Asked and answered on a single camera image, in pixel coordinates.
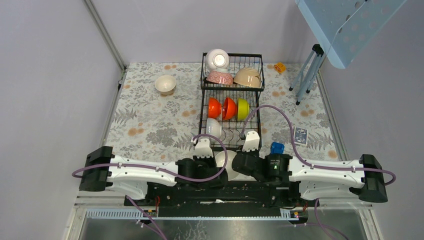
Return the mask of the cream floral bowl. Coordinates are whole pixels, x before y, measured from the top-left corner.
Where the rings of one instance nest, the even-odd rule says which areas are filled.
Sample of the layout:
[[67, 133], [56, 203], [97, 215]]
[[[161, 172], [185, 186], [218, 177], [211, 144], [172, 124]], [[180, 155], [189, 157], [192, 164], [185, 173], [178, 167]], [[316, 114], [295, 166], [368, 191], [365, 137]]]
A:
[[156, 90], [164, 96], [174, 93], [177, 85], [176, 78], [172, 75], [162, 75], [154, 83]]

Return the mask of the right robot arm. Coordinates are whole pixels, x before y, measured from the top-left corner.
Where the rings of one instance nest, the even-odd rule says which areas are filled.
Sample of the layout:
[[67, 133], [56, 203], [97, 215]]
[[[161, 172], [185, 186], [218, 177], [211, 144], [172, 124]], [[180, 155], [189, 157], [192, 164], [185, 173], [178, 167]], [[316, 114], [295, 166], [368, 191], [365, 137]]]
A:
[[382, 166], [371, 154], [360, 159], [326, 162], [272, 153], [265, 158], [247, 152], [235, 155], [232, 169], [269, 186], [288, 187], [287, 201], [293, 206], [318, 198], [351, 198], [386, 203], [388, 196]]

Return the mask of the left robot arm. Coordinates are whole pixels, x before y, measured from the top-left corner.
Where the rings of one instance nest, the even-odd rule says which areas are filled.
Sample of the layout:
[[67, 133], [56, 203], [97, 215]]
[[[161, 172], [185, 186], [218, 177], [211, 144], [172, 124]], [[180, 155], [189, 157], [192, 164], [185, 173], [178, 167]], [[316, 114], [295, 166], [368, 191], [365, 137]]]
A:
[[72, 176], [80, 178], [79, 190], [118, 192], [148, 206], [155, 200], [149, 184], [198, 190], [219, 188], [229, 181], [226, 166], [229, 152], [224, 150], [222, 166], [204, 154], [170, 162], [148, 162], [113, 154], [111, 146], [102, 146], [86, 156], [83, 168]]

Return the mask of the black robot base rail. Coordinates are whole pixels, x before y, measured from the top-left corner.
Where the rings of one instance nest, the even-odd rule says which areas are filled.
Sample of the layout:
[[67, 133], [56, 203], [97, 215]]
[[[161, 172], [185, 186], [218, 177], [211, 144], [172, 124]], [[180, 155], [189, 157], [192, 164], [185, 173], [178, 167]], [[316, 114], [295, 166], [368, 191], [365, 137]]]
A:
[[279, 217], [281, 210], [305, 211], [315, 205], [299, 193], [297, 183], [269, 185], [254, 181], [230, 181], [221, 188], [190, 189], [148, 183], [141, 200], [124, 200], [125, 206], [149, 207], [158, 217], [225, 218]]

